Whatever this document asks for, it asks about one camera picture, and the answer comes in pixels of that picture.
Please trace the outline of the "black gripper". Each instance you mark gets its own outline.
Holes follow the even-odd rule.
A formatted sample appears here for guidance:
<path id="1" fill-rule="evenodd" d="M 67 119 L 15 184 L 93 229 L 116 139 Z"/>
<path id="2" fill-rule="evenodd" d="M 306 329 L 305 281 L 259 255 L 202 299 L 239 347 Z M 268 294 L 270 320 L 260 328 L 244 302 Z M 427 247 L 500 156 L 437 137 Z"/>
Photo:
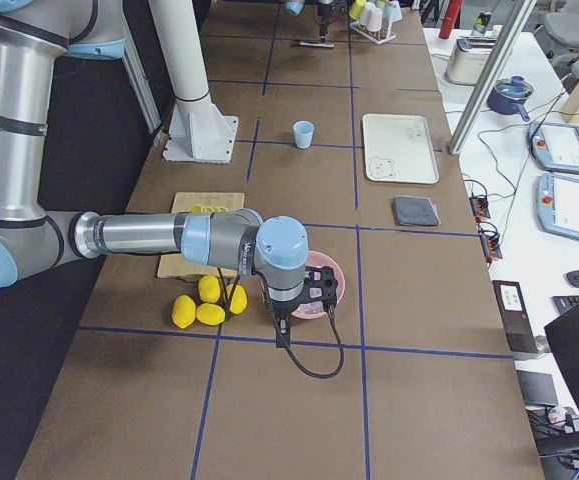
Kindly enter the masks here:
<path id="1" fill-rule="evenodd" d="M 298 309 L 301 303 L 297 299 L 290 301 L 277 301 L 272 298 L 267 298 L 265 303 L 271 313 L 272 322 L 274 323 L 276 347 L 289 349 L 291 345 L 290 319 L 293 312 Z"/>
<path id="2" fill-rule="evenodd" d="M 319 18 L 319 38 L 324 43 L 328 34 L 328 25 L 333 15 L 333 0 L 319 0 L 317 5 L 317 15 Z"/>

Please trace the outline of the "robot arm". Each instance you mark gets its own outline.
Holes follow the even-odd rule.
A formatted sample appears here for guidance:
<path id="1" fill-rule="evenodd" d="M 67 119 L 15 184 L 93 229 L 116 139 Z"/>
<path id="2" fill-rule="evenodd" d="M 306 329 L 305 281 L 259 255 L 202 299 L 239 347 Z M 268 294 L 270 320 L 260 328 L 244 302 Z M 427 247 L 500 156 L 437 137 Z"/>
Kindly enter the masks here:
<path id="1" fill-rule="evenodd" d="M 293 16 L 298 16 L 302 12 L 304 5 L 304 0 L 286 1 L 284 3 L 285 10 Z M 310 48 L 332 48 L 334 44 L 328 42 L 326 37 L 332 21 L 333 11 L 333 1 L 318 0 L 316 2 L 316 18 L 319 27 L 319 37 L 317 40 L 299 40 L 297 45 Z"/>
<path id="2" fill-rule="evenodd" d="M 49 136 L 39 200 L 55 210 L 116 214 L 131 204 L 161 210 L 176 191 L 230 188 L 230 168 L 160 168 L 142 177 L 149 140 L 122 63 L 62 58 L 49 109 Z M 75 331 L 103 262 L 82 260 L 0 290 L 0 358 L 58 355 Z"/>

